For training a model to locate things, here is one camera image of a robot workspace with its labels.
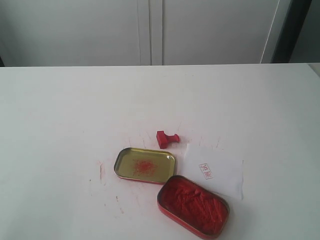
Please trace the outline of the red stamp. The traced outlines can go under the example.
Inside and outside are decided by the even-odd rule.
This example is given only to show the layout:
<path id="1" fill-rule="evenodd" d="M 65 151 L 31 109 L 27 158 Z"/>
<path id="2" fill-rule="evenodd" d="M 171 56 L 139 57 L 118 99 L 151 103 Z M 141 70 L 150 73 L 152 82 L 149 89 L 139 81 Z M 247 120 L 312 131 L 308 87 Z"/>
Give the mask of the red stamp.
<path id="1" fill-rule="evenodd" d="M 180 137 L 177 134 L 167 135 L 164 131 L 157 131 L 156 139 L 160 149 L 167 149 L 168 145 L 180 142 Z"/>

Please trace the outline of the red ink pad tin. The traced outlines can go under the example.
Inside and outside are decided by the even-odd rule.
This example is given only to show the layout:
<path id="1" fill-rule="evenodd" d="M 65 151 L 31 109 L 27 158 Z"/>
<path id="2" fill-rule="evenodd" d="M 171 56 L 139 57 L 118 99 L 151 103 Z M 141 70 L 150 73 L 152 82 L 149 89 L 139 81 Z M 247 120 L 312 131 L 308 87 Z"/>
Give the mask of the red ink pad tin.
<path id="1" fill-rule="evenodd" d="M 205 240 L 218 238 L 230 216 L 222 197 L 181 175 L 162 186 L 157 204 L 164 215 Z"/>

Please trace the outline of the gold tin lid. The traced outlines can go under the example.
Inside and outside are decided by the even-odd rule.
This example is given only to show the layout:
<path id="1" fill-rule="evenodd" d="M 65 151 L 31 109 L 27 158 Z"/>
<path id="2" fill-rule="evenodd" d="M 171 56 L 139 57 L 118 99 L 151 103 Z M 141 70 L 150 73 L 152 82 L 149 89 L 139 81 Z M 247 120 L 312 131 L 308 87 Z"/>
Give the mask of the gold tin lid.
<path id="1" fill-rule="evenodd" d="M 128 147 L 119 152 L 114 172 L 122 179 L 163 185 L 175 175 L 176 158 L 167 151 Z"/>

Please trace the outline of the white paper sheet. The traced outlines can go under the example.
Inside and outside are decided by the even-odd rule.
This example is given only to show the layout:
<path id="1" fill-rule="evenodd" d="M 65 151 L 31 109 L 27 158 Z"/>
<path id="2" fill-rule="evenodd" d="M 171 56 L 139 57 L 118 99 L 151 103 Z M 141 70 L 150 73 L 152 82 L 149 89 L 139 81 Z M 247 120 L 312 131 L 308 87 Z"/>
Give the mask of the white paper sheet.
<path id="1" fill-rule="evenodd" d="M 221 151 L 187 144 L 179 174 L 211 192 L 243 199 L 243 160 Z"/>

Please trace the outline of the white cabinet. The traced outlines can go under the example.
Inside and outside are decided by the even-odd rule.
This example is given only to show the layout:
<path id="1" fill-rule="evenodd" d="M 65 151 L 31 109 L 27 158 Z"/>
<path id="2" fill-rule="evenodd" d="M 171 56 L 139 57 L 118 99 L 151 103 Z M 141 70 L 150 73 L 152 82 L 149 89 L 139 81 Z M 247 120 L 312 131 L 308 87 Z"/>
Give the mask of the white cabinet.
<path id="1" fill-rule="evenodd" d="M 3 0 L 8 67 L 260 63 L 276 0 Z"/>

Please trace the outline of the black vertical post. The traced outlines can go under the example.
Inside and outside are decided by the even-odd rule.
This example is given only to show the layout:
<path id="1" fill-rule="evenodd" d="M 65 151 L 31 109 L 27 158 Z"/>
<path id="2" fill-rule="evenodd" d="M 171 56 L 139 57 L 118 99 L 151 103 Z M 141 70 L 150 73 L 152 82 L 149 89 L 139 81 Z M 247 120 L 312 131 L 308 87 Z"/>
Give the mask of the black vertical post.
<path id="1" fill-rule="evenodd" d="M 285 16 L 275 50 L 272 64 L 285 64 L 291 59 L 312 0 L 291 0 Z"/>

